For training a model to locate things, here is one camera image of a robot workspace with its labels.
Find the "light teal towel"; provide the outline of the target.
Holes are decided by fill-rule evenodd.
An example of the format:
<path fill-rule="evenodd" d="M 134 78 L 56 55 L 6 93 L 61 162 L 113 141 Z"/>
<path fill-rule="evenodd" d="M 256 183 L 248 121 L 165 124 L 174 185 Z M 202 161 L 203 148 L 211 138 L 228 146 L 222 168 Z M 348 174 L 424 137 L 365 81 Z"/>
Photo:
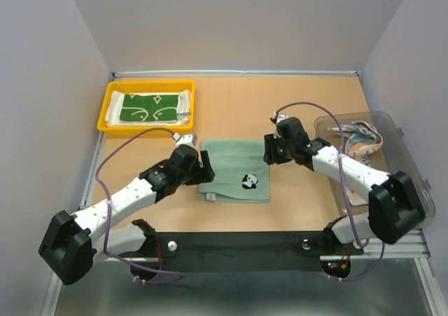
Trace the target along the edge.
<path fill-rule="evenodd" d="M 213 202 L 266 203 L 270 201 L 269 167 L 261 141 L 210 139 L 202 142 L 215 173 L 199 185 L 199 197 Z"/>

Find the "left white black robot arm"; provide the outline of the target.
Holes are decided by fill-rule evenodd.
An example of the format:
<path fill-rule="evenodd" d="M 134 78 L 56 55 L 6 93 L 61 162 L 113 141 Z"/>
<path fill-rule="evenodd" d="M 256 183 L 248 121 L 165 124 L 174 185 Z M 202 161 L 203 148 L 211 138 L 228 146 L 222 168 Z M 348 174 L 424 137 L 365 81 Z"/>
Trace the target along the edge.
<path fill-rule="evenodd" d="M 87 209 L 62 210 L 50 220 L 38 254 L 65 285 L 79 281 L 100 255 L 95 243 L 139 210 L 174 194 L 182 185 L 209 183 L 214 171 L 207 151 L 181 144 L 170 157 L 141 172 L 126 187 Z"/>

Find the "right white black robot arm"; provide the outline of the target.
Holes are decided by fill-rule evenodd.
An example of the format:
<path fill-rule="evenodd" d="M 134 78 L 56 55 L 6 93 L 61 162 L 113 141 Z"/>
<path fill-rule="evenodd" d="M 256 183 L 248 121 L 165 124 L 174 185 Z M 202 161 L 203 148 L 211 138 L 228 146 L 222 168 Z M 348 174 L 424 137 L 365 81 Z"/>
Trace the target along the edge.
<path fill-rule="evenodd" d="M 368 205 L 366 213 L 347 213 L 327 225 L 322 236 L 326 251 L 338 253 L 351 242 L 370 238 L 393 245 L 425 220 L 426 211 L 408 174 L 373 169 L 340 153 L 324 139 L 310 139 L 296 117 L 281 114 L 271 121 L 275 130 L 264 137 L 263 160 L 268 165 L 303 165 L 338 181 Z"/>

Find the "white terry towel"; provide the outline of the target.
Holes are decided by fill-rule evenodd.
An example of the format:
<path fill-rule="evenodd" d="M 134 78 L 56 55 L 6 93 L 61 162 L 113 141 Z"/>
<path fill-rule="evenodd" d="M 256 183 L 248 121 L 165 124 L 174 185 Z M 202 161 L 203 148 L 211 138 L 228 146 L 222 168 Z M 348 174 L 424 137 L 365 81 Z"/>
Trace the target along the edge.
<path fill-rule="evenodd" d="M 129 93 L 129 94 L 177 94 L 179 96 L 179 105 L 177 110 L 177 120 L 173 123 L 166 122 L 133 122 L 124 123 L 119 120 L 120 108 L 123 102 L 123 98 L 126 95 L 123 92 L 117 90 L 112 92 L 111 102 L 106 112 L 106 124 L 108 127 L 121 127 L 121 126 L 149 126 L 149 125 L 185 125 L 190 120 L 191 106 L 192 106 L 192 93 L 190 90 L 184 90 L 182 92 L 145 92 L 145 93 Z"/>

